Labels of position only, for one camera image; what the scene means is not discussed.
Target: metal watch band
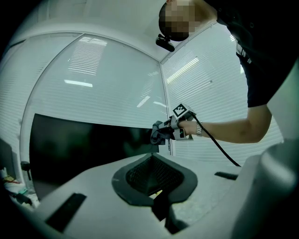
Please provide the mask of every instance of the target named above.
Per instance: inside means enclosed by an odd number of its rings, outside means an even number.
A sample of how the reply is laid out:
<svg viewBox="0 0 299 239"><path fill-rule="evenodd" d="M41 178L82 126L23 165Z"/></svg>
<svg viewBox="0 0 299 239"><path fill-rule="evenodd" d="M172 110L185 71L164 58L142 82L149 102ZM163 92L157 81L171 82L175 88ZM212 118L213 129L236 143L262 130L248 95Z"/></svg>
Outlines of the metal watch band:
<svg viewBox="0 0 299 239"><path fill-rule="evenodd" d="M201 137L202 136L202 128L200 127L200 125L197 123L196 126L196 135Z"/></svg>

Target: hand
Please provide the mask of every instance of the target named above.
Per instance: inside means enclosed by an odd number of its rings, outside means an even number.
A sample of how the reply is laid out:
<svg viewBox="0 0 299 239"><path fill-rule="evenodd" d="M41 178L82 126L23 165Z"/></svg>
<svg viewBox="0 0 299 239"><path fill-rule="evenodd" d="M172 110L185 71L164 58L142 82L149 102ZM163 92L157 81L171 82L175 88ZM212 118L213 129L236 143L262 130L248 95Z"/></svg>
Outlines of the hand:
<svg viewBox="0 0 299 239"><path fill-rule="evenodd" d="M185 130L186 135L194 134L196 135L197 123L196 121L181 121L178 126Z"/></svg>

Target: black webcam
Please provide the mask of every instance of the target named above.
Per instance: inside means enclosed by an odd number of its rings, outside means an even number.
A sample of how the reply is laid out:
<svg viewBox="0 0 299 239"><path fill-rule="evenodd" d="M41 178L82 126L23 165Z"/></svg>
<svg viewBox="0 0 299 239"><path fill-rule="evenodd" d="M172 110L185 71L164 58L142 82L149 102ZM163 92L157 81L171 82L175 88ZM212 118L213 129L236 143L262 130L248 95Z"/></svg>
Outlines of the black webcam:
<svg viewBox="0 0 299 239"><path fill-rule="evenodd" d="M170 43L170 39L166 36L162 36L161 34L159 34L156 38L156 44L159 47L164 48L165 50L174 52L174 46Z"/></svg>

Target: black shirt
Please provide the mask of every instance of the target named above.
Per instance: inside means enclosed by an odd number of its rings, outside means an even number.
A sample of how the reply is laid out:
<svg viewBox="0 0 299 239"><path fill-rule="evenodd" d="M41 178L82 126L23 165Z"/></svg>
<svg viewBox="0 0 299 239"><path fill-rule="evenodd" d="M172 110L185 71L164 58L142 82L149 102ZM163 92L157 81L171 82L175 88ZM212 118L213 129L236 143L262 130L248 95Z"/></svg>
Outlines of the black shirt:
<svg viewBox="0 0 299 239"><path fill-rule="evenodd" d="M298 56L296 6L289 0L205 1L246 52L237 56L247 79L248 107L267 104Z"/></svg>

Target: ceiling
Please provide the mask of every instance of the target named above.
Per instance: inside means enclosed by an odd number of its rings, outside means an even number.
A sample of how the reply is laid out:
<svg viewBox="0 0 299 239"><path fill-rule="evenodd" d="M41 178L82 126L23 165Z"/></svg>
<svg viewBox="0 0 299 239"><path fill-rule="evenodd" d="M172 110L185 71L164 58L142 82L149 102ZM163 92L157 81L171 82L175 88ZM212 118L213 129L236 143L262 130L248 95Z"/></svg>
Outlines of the ceiling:
<svg viewBox="0 0 299 239"><path fill-rule="evenodd" d="M158 13L164 3L165 0L45 0L16 35L85 31L121 41L161 61L169 53L155 43L160 33Z"/></svg>

